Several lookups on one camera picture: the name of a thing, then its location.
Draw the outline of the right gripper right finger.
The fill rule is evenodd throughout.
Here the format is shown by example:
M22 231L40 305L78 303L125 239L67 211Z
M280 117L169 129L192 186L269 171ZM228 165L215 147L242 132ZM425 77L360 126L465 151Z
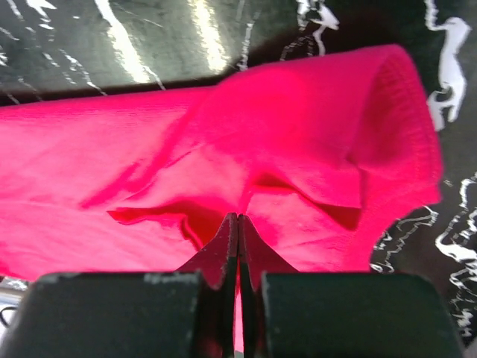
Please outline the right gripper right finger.
M298 270L260 237L251 219L243 214L238 216L238 262L244 355L267 357L262 276L295 274Z

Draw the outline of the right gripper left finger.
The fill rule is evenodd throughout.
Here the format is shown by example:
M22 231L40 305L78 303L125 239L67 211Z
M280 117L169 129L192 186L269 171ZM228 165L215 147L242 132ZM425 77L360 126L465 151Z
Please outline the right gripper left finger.
M181 273L200 274L192 357L233 357L238 216L226 214L215 236L189 261Z

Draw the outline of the magenta t shirt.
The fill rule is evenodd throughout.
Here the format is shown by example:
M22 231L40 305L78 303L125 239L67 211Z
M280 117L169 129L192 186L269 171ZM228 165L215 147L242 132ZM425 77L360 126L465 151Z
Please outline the magenta t shirt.
M3 357L192 357L226 214L296 270L264 274L267 357L454 357L435 290L370 272L440 198L417 70L397 45L258 66L212 87L1 109L1 273L29 280Z

